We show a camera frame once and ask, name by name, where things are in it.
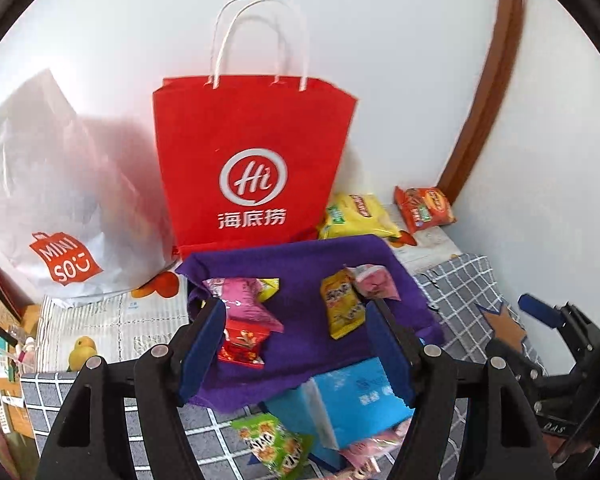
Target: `paper bag handle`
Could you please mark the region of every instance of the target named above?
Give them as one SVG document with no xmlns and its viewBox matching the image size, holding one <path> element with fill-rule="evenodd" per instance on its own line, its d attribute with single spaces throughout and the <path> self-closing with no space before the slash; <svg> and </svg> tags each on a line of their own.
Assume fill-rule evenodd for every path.
<svg viewBox="0 0 600 480">
<path fill-rule="evenodd" d="M 306 20 L 304 18 L 304 16 L 302 15 L 302 13 L 297 10 L 294 6 L 292 6 L 289 2 L 287 2 L 286 0 L 255 0 L 253 2 L 250 2 L 248 4 L 246 4 L 243 8 L 241 8 L 238 13 L 234 16 L 234 18 L 232 19 L 231 23 L 229 24 L 229 28 L 226 31 L 226 34 L 224 35 L 224 38 L 222 38 L 222 43 L 220 44 L 220 50 L 218 51 L 218 58 L 216 59 L 216 68 L 214 70 L 214 77 L 213 77 L 213 81 L 214 81 L 214 86 L 213 88 L 218 88 L 218 85 L 220 84 L 220 66 L 222 65 L 222 56 L 224 56 L 224 50 L 226 48 L 226 44 L 227 41 L 229 40 L 229 36 L 231 35 L 231 32 L 235 26 L 235 22 L 238 20 L 238 18 L 240 17 L 240 15 L 247 9 L 249 9 L 250 7 L 253 7 L 254 5 L 257 4 L 261 4 L 263 2 L 275 2 L 277 4 L 283 5 L 285 7 L 287 7 L 288 9 L 290 9 L 293 14 L 296 16 L 296 21 L 298 22 L 298 25 L 302 31 L 302 42 L 303 42 L 303 56 L 302 56 L 302 76 L 300 78 L 300 84 L 298 87 L 298 90 L 303 92 L 304 90 L 306 90 L 306 81 L 308 78 L 308 73 L 309 73 L 309 32 L 306 26 Z"/>
<path fill-rule="evenodd" d="M 222 15 L 224 14 L 227 7 L 229 7 L 231 4 L 234 4 L 235 2 L 239 2 L 239 1 L 240 0 L 229 0 L 227 3 L 224 4 L 224 6 L 222 6 L 222 9 L 220 9 L 220 12 L 218 12 L 218 15 L 216 16 L 216 24 L 214 25 L 214 34 L 211 39 L 211 51 L 209 53 L 209 77 L 205 83 L 207 85 L 210 84 L 214 79 L 214 77 L 213 77 L 214 54 L 216 53 L 216 37 L 218 36 L 218 27 L 220 25 L 220 18 L 222 18 Z M 274 17 L 274 22 L 276 23 L 276 25 L 278 24 L 278 20 L 276 19 L 276 17 Z M 282 35 L 280 34 L 280 31 L 278 30 L 278 57 L 276 58 L 276 75 L 274 78 L 274 82 L 278 82 L 278 80 L 280 79 L 280 71 L 282 70 L 283 49 L 284 49 L 284 44 L 282 41 Z"/>
</svg>

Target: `label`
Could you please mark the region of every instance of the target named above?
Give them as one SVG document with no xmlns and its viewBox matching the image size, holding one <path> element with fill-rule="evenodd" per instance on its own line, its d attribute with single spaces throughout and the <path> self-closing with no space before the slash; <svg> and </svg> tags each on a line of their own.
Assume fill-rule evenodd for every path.
<svg viewBox="0 0 600 480">
<path fill-rule="evenodd" d="M 342 214 L 342 211 L 338 209 L 337 206 L 329 206 L 327 208 L 327 213 L 331 217 L 331 220 L 334 224 L 344 224 L 344 215 Z"/>
<path fill-rule="evenodd" d="M 423 222 L 431 222 L 431 213 L 429 209 L 424 204 L 418 206 L 418 211 L 420 213 L 420 219 Z"/>
<path fill-rule="evenodd" d="M 430 209 L 435 209 L 440 213 L 446 211 L 445 204 L 442 200 L 440 200 L 440 195 L 436 193 L 436 191 L 433 189 L 427 189 L 427 193 L 425 195 L 425 202 L 427 203 Z"/>
<path fill-rule="evenodd" d="M 80 283 L 102 272 L 100 266 L 80 240 L 65 233 L 51 236 L 33 233 L 36 239 L 29 247 L 42 258 L 51 279 L 60 285 Z"/>
<path fill-rule="evenodd" d="M 366 218 L 371 218 L 369 209 L 366 208 L 365 200 L 360 195 L 349 195 L 349 196 L 353 199 L 353 203 L 358 208 L 358 212 Z"/>
<path fill-rule="evenodd" d="M 220 171 L 220 191 L 241 206 L 259 206 L 277 197 L 286 184 L 286 164 L 265 148 L 250 148 L 232 156 Z"/>
</svg>

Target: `checkered tablecloth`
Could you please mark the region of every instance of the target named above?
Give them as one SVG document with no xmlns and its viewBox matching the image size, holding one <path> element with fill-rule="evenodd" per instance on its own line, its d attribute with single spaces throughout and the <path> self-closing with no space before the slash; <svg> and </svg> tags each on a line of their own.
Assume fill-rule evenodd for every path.
<svg viewBox="0 0 600 480">
<path fill-rule="evenodd" d="M 515 321 L 520 316 L 511 308 L 497 289 L 488 259 L 476 254 L 462 254 L 423 273 L 414 276 L 423 291 L 429 307 L 435 311 L 445 332 L 446 352 L 456 359 L 484 363 L 484 348 L 491 338 L 491 329 L 476 304 L 498 312 L 506 307 Z M 540 364 L 538 355 L 528 340 L 523 342 L 525 354 Z M 29 417 L 33 425 L 38 450 L 42 452 L 51 425 L 76 377 L 75 373 L 35 374 L 22 378 L 22 388 Z M 125 400 L 126 424 L 131 451 L 139 480 L 151 479 L 135 399 Z M 189 443 L 194 450 L 205 477 L 214 480 L 264 480 L 273 478 L 260 464 L 248 465 L 250 451 L 238 438 L 229 422 L 259 412 L 256 406 L 245 407 L 236 413 L 216 413 L 199 406 L 180 408 L 180 418 Z M 464 432 L 466 400 L 456 402 L 454 420 L 448 438 L 440 480 L 451 480 L 458 465 Z M 384 480 L 398 450 L 382 457 L 378 464 L 382 472 L 376 475 Z M 301 479 L 322 478 L 329 473 L 309 462 Z"/>
</svg>

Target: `white packaging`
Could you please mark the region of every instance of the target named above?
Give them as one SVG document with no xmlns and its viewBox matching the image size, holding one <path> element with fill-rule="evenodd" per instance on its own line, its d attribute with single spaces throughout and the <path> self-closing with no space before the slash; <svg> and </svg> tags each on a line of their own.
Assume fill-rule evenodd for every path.
<svg viewBox="0 0 600 480">
<path fill-rule="evenodd" d="M 0 106 L 0 248 L 46 295 L 93 301 L 167 267 L 173 235 L 155 202 L 97 147 L 49 70 Z"/>
</svg>

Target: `yellow snack package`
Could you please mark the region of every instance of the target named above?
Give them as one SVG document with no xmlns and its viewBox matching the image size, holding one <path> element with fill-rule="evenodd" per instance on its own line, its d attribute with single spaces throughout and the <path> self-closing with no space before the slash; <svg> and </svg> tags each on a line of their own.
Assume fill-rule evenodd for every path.
<svg viewBox="0 0 600 480">
<path fill-rule="evenodd" d="M 267 301 L 277 291 L 280 290 L 280 278 L 258 278 L 262 290 L 258 293 L 256 299 L 262 303 Z"/>
<path fill-rule="evenodd" d="M 340 339 L 365 322 L 365 306 L 360 303 L 345 269 L 324 278 L 320 294 L 327 304 L 329 334 Z"/>
<path fill-rule="evenodd" d="M 376 235 L 381 238 L 400 236 L 398 226 L 371 194 L 336 195 L 319 229 L 320 240 L 354 235 Z"/>
</svg>

